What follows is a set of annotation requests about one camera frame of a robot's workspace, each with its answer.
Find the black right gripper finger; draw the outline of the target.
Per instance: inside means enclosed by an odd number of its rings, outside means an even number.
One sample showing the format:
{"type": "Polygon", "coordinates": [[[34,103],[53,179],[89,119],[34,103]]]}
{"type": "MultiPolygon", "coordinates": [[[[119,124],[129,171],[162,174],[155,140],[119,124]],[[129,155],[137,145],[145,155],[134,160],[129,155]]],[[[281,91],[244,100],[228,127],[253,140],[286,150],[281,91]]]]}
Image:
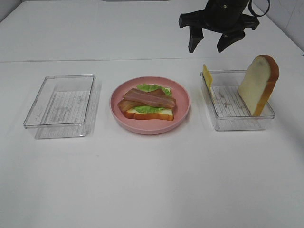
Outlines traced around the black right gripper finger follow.
{"type": "Polygon", "coordinates": [[[199,44],[199,42],[204,39],[202,28],[190,26],[190,38],[189,38],[189,44],[188,49],[190,53],[193,53],[196,46],[199,44]]]}
{"type": "Polygon", "coordinates": [[[228,34],[222,34],[220,37],[218,43],[217,43],[217,50],[219,53],[221,53],[223,50],[225,50],[227,47],[232,45],[233,43],[242,40],[245,37],[245,32],[242,31],[234,31],[232,33],[228,34]]]}

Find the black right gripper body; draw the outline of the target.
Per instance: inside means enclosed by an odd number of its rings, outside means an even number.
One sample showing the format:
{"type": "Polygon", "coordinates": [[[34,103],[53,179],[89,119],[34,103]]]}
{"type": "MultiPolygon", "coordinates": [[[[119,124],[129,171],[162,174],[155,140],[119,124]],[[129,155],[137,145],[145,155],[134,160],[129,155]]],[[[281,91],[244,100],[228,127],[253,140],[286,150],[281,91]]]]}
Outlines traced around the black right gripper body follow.
{"type": "Polygon", "coordinates": [[[189,27],[192,37],[203,38],[203,30],[221,34],[251,28],[255,30],[257,17],[243,14],[248,0],[209,0],[204,9],[180,14],[179,27],[189,27]]]}

